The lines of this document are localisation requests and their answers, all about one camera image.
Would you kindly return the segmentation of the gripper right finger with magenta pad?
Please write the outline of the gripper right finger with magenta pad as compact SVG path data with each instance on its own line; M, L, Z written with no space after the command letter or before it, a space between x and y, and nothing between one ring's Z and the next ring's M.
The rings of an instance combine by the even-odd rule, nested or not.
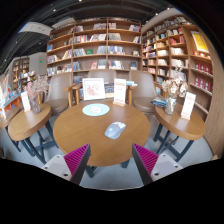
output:
M137 144L132 144L132 155L144 185L148 185L182 169L168 155L158 155Z

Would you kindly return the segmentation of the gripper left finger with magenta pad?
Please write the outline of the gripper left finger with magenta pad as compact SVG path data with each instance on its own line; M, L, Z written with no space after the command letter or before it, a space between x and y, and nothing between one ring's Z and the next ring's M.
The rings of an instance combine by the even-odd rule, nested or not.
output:
M90 155L90 145L85 144L65 156L54 156L42 169L79 185Z

